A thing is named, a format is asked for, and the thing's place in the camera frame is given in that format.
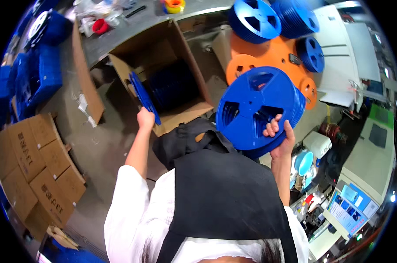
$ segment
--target poster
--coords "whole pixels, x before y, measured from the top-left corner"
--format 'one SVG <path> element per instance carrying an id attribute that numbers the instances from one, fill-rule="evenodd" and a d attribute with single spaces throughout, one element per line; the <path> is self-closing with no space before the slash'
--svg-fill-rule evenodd
<path id="1" fill-rule="evenodd" d="M 354 204 L 340 196 L 336 191 L 328 211 L 339 221 L 340 224 L 349 232 L 355 234 L 367 222 L 366 216 L 355 208 Z"/>

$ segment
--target yellow tape roll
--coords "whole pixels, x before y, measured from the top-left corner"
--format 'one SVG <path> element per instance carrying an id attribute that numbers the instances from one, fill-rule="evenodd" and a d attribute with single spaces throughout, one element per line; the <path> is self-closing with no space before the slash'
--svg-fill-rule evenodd
<path id="1" fill-rule="evenodd" d="M 185 1 L 184 0 L 180 0 L 181 4 L 179 5 L 179 7 L 170 7 L 168 5 L 168 3 L 165 1 L 165 7 L 168 10 L 168 13 L 171 14 L 176 14 L 176 13 L 180 13 L 184 10 L 185 7 Z"/>

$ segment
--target shirt sleeve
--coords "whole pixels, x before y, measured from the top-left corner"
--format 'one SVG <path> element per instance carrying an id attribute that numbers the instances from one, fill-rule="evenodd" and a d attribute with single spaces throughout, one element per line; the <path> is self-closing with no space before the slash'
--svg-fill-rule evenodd
<path id="1" fill-rule="evenodd" d="M 148 205 L 146 180 L 133 166 L 121 166 L 103 228 L 106 252 L 111 263 L 126 261 L 126 251 Z"/>
<path id="2" fill-rule="evenodd" d="M 308 262 L 309 243 L 306 237 L 305 230 L 302 228 L 296 216 L 290 207 L 285 206 L 286 214 L 288 215 L 289 227 L 292 232 L 293 242 L 295 243 L 296 255 L 299 263 Z"/>

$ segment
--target white shirt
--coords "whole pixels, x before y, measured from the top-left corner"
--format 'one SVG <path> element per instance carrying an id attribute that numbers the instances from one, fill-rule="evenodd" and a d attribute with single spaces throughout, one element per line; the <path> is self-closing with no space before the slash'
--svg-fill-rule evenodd
<path id="1" fill-rule="evenodd" d="M 129 165 L 118 170 L 112 204 L 105 220 L 105 246 L 111 263 L 141 262 L 143 247 L 150 243 L 150 257 L 156 262 L 162 242 L 174 217 L 175 169 L 162 175 L 149 200 L 149 188 Z M 299 262 L 308 261 L 308 239 L 292 210 L 285 207 Z M 280 244 L 279 239 L 270 242 Z M 196 263 L 222 256 L 245 257 L 259 262 L 261 240 L 221 240 L 188 237 L 173 263 Z"/>

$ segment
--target black apron strap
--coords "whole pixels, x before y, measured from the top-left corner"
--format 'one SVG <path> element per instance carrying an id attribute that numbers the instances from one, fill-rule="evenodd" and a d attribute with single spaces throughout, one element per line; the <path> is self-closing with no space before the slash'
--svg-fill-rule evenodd
<path id="1" fill-rule="evenodd" d="M 157 262 L 171 263 L 184 240 L 185 236 L 169 231 L 162 243 L 161 252 L 159 253 Z"/>

